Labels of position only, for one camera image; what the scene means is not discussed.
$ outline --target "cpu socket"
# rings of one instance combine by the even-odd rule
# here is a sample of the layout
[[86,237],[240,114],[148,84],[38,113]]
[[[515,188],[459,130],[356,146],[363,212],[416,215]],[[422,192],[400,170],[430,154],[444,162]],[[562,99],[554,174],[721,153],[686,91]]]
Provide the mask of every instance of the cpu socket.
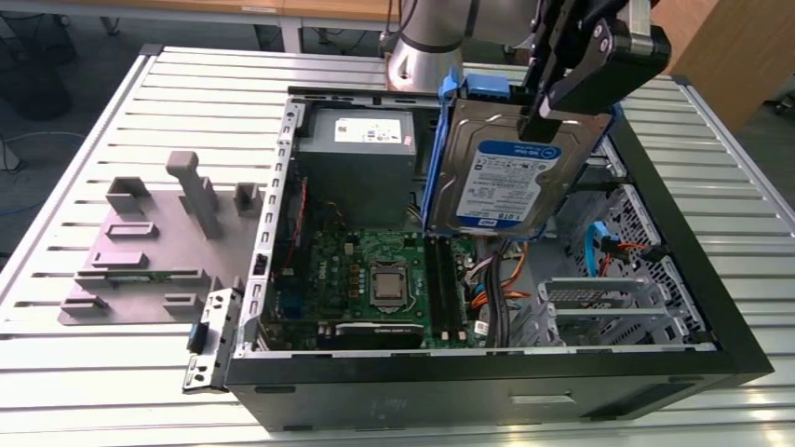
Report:
[[371,305],[400,307],[407,304],[407,265],[402,262],[371,263]]

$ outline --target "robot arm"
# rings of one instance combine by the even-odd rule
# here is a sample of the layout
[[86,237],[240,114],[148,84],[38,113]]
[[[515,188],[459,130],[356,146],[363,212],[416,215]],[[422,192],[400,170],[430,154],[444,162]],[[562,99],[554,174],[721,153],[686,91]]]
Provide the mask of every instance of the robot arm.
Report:
[[460,72],[466,37],[531,50],[512,96],[526,105],[518,136],[550,142],[568,115],[598,115],[667,66],[671,46],[650,0],[404,0],[388,81],[436,91]]

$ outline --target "hard drive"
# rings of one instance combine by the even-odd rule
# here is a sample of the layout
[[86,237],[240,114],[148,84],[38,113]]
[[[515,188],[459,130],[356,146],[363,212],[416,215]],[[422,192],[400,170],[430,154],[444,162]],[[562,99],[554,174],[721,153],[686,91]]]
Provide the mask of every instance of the hard drive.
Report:
[[519,105],[458,99],[430,174],[427,230],[536,236],[611,121],[609,114],[578,118],[564,121],[551,143],[522,142]]

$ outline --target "motherboard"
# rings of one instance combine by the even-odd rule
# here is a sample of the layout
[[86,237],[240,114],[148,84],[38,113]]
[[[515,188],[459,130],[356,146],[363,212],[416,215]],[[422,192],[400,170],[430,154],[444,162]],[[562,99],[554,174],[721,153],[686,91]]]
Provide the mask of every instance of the motherboard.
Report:
[[280,318],[270,324],[286,348],[475,343],[459,281],[472,263],[468,237],[334,229],[315,231],[311,239],[303,292],[280,292]]

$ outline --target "hard drive label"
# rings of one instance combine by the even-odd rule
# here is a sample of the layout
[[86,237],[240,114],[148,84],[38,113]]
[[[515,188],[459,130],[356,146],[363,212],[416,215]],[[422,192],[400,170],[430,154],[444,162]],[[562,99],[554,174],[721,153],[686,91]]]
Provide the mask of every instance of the hard drive label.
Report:
[[335,122],[335,142],[376,142],[400,144],[400,120],[339,118]]
[[536,178],[560,154],[546,144],[480,142],[456,210],[463,224],[500,228],[523,222],[542,191]]

